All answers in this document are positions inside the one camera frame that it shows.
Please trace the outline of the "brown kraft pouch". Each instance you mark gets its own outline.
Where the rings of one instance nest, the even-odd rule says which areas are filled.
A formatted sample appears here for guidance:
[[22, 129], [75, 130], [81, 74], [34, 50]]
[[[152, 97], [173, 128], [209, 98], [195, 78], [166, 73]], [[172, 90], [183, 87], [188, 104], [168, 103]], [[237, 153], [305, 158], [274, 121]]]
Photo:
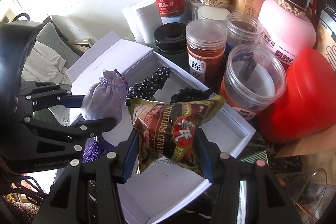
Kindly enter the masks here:
[[290, 141], [280, 149], [275, 158], [310, 155], [335, 148], [335, 124], [317, 134]]

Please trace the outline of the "white blue medicine box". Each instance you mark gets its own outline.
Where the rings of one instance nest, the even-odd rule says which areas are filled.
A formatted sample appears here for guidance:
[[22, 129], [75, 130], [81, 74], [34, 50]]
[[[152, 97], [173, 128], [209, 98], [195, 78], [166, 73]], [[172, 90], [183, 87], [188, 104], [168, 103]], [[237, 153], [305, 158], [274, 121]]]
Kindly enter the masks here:
[[236, 221], [237, 224], [245, 224], [246, 209], [247, 209], [247, 182], [241, 180], [239, 184], [239, 205]]

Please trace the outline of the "spice jar brown contents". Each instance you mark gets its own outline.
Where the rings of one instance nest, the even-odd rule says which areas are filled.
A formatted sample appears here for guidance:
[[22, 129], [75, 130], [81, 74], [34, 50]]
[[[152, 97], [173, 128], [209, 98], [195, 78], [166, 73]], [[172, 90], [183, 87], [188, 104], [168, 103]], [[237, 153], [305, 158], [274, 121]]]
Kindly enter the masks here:
[[193, 20], [186, 26], [190, 74], [211, 88], [221, 74], [226, 50], [226, 27], [210, 19]]

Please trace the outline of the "white open gift box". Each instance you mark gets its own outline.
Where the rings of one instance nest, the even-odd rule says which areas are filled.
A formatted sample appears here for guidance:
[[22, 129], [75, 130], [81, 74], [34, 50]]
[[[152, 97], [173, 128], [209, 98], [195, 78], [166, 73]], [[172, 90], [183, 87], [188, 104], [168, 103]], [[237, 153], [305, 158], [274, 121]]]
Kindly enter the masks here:
[[254, 128], [220, 96], [172, 103], [183, 88], [206, 86], [152, 48], [123, 40], [110, 32], [69, 69], [74, 95], [87, 94], [105, 72], [118, 71], [130, 86], [169, 68], [167, 81], [149, 99], [131, 94], [122, 105], [122, 119], [104, 134], [113, 145], [139, 132], [136, 163], [130, 178], [118, 186], [128, 223], [158, 223], [200, 196], [209, 181], [198, 172], [201, 154], [196, 140], [205, 135], [221, 152], [237, 157], [255, 133]]

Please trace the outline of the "white paper roll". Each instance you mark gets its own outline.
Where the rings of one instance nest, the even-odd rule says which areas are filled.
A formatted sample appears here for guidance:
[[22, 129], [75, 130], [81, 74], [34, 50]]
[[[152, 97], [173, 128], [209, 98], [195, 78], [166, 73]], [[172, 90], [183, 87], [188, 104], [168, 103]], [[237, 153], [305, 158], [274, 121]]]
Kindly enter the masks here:
[[123, 15], [137, 43], [155, 48], [155, 30], [163, 25], [155, 0], [144, 0], [123, 9]]

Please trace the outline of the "pink white bottle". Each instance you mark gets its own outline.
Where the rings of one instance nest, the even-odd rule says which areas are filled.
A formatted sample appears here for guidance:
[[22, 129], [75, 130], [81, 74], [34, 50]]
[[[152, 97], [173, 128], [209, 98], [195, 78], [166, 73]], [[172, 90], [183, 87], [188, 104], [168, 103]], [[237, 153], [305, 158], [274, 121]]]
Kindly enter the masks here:
[[262, 25], [260, 46], [271, 52], [287, 69], [305, 48], [316, 41], [311, 21], [285, 11], [274, 0], [265, 0], [258, 17]]

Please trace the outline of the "glass mug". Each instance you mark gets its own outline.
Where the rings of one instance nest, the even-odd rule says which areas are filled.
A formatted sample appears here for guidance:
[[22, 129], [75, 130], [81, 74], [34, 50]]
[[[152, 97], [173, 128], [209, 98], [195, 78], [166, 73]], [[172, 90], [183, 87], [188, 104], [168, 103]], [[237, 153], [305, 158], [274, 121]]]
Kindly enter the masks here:
[[303, 213], [320, 218], [335, 195], [324, 168], [296, 174], [287, 188], [295, 206]]

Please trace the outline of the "red plastic canister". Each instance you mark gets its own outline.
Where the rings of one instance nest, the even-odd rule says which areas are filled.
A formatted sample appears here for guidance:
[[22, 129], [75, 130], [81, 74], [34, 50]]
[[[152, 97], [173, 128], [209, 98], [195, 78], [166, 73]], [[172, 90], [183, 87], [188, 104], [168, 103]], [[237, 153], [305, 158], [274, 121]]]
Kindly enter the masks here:
[[335, 124], [335, 72], [312, 48], [302, 50], [286, 71], [284, 94], [257, 116], [262, 135], [286, 143]]

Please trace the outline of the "lavender drawstring pouch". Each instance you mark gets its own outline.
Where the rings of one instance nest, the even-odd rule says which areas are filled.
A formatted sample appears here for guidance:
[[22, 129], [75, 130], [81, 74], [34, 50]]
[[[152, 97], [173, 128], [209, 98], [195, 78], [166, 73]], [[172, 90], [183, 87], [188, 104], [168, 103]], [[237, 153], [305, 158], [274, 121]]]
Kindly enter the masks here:
[[[119, 124], [127, 91], [128, 84], [117, 70], [103, 71], [99, 82], [91, 86], [82, 101], [83, 118], [86, 121], [112, 118]], [[100, 159], [115, 149], [116, 146], [110, 144], [103, 136], [96, 136], [85, 148], [83, 162]]]

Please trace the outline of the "black polka dot scrunchie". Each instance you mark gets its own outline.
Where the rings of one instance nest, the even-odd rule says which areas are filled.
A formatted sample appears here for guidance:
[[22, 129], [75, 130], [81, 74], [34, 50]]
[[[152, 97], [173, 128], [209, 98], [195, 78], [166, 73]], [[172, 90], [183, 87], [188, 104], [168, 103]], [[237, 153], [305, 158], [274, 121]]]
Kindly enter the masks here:
[[167, 79], [170, 77], [170, 73], [170, 68], [159, 67], [151, 77], [146, 77], [142, 82], [135, 83], [130, 87], [127, 98], [151, 100], [158, 90], [162, 90]]

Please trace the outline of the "clear jar orange label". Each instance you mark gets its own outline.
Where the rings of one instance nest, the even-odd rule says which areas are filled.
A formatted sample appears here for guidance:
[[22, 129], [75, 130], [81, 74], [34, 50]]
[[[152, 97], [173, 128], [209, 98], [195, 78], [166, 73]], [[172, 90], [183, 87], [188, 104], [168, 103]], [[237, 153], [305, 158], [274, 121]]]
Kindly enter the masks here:
[[269, 51], [240, 44], [228, 54], [219, 94], [249, 121], [278, 100], [286, 89], [286, 73]]

